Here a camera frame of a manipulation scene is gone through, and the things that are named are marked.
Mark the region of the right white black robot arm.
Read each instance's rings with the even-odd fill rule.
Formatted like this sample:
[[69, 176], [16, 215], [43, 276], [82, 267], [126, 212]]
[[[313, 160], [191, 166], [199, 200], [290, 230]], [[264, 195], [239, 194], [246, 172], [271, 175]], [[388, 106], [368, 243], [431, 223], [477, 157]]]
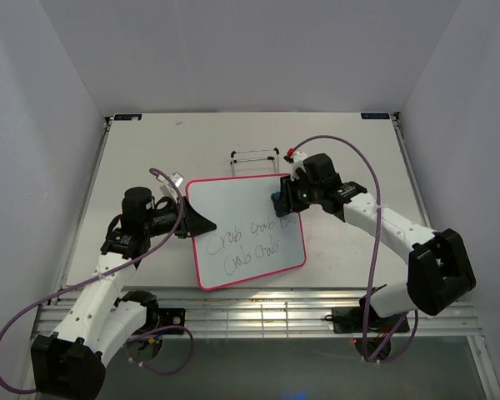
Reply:
[[363, 230], [397, 254], [407, 267], [405, 282], [373, 287], [360, 302], [361, 324], [378, 331], [390, 317], [411, 311], [436, 316], [477, 285], [461, 235], [418, 225], [388, 207], [356, 182], [343, 182], [332, 159], [288, 151], [290, 176], [271, 196], [279, 217], [318, 205], [342, 222]]

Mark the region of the blue bone-shaped eraser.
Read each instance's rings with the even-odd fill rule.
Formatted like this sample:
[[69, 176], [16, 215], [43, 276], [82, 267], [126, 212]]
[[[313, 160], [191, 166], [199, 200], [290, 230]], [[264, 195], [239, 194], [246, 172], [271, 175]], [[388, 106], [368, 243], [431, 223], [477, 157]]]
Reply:
[[283, 218], [290, 213], [288, 203], [282, 192], [273, 193], [271, 195], [271, 200], [275, 215], [278, 218]]

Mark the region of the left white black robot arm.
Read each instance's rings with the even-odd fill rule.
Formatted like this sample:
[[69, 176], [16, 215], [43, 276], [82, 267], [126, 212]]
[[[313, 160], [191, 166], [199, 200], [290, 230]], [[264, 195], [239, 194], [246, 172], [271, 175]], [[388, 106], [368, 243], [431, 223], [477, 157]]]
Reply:
[[36, 389], [66, 399], [94, 399], [106, 367], [133, 335], [150, 333], [162, 325], [154, 294], [123, 293], [142, 257], [157, 236], [173, 233], [193, 238], [216, 230], [214, 222], [196, 212], [186, 198], [162, 197], [158, 206], [146, 187], [132, 187], [122, 200], [122, 211], [109, 224], [93, 282], [81, 291], [67, 316], [31, 347]]

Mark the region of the pink framed whiteboard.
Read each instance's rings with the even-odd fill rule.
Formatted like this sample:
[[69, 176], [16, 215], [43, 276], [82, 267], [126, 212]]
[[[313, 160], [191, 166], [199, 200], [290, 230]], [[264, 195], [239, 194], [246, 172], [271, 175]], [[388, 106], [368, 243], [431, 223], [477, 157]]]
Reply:
[[301, 216], [277, 217], [271, 195], [282, 174], [192, 180], [192, 208], [216, 224], [192, 239], [197, 284], [213, 291], [300, 268], [307, 261]]

